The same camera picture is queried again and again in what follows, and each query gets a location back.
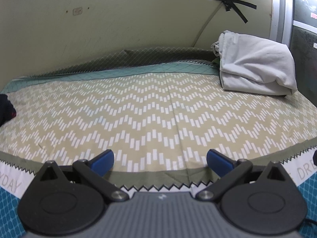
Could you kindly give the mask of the white garment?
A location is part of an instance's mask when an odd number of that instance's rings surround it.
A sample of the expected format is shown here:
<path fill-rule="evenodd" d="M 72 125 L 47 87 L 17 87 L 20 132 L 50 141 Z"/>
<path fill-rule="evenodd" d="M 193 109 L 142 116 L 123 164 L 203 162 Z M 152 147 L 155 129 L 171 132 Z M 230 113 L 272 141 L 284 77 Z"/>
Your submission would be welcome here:
<path fill-rule="evenodd" d="M 226 91 L 287 96 L 298 90 L 294 59 L 285 44 L 224 31 L 211 49 L 220 58 Z"/>

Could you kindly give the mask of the patterned beige bed sheet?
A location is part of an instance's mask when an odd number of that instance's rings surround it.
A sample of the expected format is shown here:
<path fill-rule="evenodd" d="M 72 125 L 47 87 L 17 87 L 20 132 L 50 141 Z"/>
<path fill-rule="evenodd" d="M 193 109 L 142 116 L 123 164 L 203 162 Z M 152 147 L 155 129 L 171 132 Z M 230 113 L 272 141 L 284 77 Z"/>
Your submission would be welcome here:
<path fill-rule="evenodd" d="M 21 237 L 21 196 L 42 165 L 114 153 L 105 179 L 136 192 L 196 193 L 217 180 L 215 149 L 232 160 L 280 161 L 307 201 L 304 237 L 316 237 L 316 107 L 301 93 L 222 89 L 211 60 L 23 77 L 1 93 L 16 109 L 1 127 L 1 237 Z"/>

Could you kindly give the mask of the black garment at bed edge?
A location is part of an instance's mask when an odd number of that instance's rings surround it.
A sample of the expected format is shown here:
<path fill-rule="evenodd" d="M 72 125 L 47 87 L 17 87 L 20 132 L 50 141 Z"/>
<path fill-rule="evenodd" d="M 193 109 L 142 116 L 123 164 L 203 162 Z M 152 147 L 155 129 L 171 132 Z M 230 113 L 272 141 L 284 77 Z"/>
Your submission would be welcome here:
<path fill-rule="evenodd" d="M 0 126 L 16 117 L 17 112 L 6 94 L 0 94 Z"/>

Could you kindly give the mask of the black tape cross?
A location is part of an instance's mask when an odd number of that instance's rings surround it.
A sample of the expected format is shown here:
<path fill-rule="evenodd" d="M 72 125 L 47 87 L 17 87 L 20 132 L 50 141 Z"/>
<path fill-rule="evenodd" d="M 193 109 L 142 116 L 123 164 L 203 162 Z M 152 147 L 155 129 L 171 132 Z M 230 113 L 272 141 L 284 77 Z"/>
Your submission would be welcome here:
<path fill-rule="evenodd" d="M 243 20 L 245 24 L 248 22 L 248 20 L 245 17 L 245 15 L 241 12 L 241 10 L 236 6 L 236 4 L 240 4 L 245 7 L 252 8 L 254 10 L 257 9 L 257 5 L 246 2 L 246 1 L 242 1 L 242 0 L 212 0 L 212 1 L 220 1 L 221 3 L 223 3 L 226 11 L 230 11 L 231 9 L 233 9 L 235 13 Z"/>

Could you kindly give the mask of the white wall socket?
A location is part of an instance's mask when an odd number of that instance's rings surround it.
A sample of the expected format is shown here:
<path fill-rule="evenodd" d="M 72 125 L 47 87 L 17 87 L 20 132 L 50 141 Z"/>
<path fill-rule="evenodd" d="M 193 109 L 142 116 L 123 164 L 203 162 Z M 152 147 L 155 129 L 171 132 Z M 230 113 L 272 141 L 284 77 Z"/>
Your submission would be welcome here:
<path fill-rule="evenodd" d="M 73 16 L 81 15 L 82 12 L 83 12 L 82 7 L 75 8 L 75 9 L 73 9 Z"/>

